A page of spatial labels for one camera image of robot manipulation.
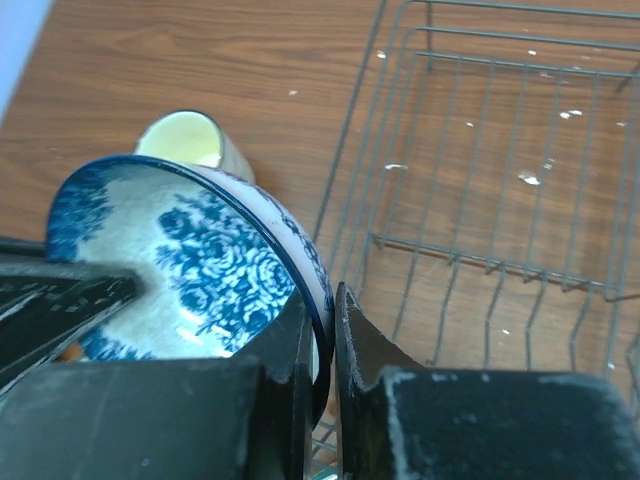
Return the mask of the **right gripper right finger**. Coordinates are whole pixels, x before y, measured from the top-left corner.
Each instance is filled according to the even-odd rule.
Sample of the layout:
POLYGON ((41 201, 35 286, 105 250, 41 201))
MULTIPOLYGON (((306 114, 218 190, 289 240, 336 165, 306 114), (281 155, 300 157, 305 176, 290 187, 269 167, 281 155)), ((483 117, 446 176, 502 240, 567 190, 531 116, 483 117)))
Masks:
POLYGON ((427 368, 340 284, 343 479, 635 479, 639 434, 611 384, 569 372, 427 368))

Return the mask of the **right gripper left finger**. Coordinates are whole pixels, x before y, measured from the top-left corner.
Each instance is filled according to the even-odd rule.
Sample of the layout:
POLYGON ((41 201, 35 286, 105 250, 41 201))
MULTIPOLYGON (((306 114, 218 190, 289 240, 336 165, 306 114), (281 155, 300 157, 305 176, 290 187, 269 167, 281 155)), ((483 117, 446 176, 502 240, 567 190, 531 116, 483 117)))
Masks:
POLYGON ((304 479, 311 318, 299 293, 229 358, 60 363, 1 411, 5 479, 304 479))

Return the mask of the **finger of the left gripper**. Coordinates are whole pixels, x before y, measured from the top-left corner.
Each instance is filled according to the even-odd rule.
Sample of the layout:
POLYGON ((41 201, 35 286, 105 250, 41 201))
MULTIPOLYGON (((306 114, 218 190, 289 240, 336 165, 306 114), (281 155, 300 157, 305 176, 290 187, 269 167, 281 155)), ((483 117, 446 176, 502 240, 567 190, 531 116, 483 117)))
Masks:
POLYGON ((1 383, 14 385, 140 298, 132 270, 45 258, 40 242, 1 240, 1 383))

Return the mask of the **blue floral white bowl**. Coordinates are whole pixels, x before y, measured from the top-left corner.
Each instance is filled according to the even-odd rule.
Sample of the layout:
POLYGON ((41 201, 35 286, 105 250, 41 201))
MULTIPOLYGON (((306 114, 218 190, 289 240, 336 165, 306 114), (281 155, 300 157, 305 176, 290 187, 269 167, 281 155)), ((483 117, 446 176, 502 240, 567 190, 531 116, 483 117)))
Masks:
POLYGON ((112 155, 55 194, 46 256, 133 269, 143 296, 80 338, 93 361, 230 357, 299 293, 312 321, 313 416, 327 404, 333 291, 297 219, 261 187, 204 165, 112 155))

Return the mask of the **cream ceramic mug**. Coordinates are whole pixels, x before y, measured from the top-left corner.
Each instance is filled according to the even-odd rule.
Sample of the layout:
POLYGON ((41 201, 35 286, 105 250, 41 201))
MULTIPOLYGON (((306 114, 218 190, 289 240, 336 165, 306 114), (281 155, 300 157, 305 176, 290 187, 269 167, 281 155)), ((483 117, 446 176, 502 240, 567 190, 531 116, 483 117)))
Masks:
POLYGON ((245 155, 210 116, 178 110, 151 123, 138 138, 134 153, 178 163, 218 168, 255 184, 245 155))

